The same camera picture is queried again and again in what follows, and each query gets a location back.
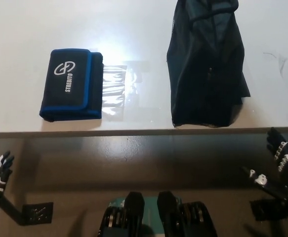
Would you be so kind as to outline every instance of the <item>green base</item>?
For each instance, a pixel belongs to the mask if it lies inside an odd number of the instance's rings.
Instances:
[[[165,237],[163,224],[159,217],[157,207],[158,197],[144,197],[145,209],[142,221],[142,234],[145,237]],[[124,206],[125,198],[120,197],[109,203],[109,206]]]

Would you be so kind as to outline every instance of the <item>white table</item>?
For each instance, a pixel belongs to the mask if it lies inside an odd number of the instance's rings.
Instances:
[[[236,18],[251,97],[230,127],[215,129],[171,123],[166,52],[175,5],[1,0],[0,137],[288,131],[288,1],[240,0]],[[102,120],[49,123],[39,116],[50,52],[68,47],[104,56],[111,83],[104,88]]]

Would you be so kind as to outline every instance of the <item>gray floor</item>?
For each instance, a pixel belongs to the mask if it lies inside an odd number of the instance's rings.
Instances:
[[[20,227],[0,211],[0,237],[96,237],[110,200],[164,190],[203,201],[220,237],[288,237],[288,220],[254,220],[249,201],[268,196],[239,169],[276,178],[265,146],[264,134],[0,141],[0,153],[13,147],[17,155],[6,196],[18,208],[54,202],[50,225]]]

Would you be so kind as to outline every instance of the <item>black cloth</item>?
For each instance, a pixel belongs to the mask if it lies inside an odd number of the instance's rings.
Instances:
[[[103,57],[86,49],[52,51],[40,116],[46,121],[100,119]]]
[[[237,8],[238,0],[178,0],[167,52],[175,126],[229,126],[250,96]]]

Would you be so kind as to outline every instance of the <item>blue trim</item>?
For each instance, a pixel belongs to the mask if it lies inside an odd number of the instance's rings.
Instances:
[[[73,111],[73,110],[82,110],[85,109],[88,105],[88,99],[89,99],[89,86],[90,86],[90,72],[91,72],[91,52],[87,49],[56,49],[53,51],[72,51],[72,50],[81,50],[81,51],[88,51],[88,57],[86,62],[86,73],[85,73],[85,80],[84,80],[84,95],[83,95],[83,103],[80,106],[48,106],[41,110],[42,113],[46,111]]]
[[[85,120],[85,119],[101,119],[102,115],[99,111],[88,110],[86,113],[77,114],[74,116],[62,116],[53,114],[40,113],[40,116],[46,120],[52,121],[71,121],[71,120]]]
[[[53,53],[53,52],[63,52],[63,51],[75,51],[75,52],[77,52],[77,51],[81,51],[81,52],[88,52],[88,53],[91,53],[89,50],[87,50],[87,49],[82,49],[82,48],[63,48],[63,49],[54,49],[52,52],[51,52],[51,54]]]

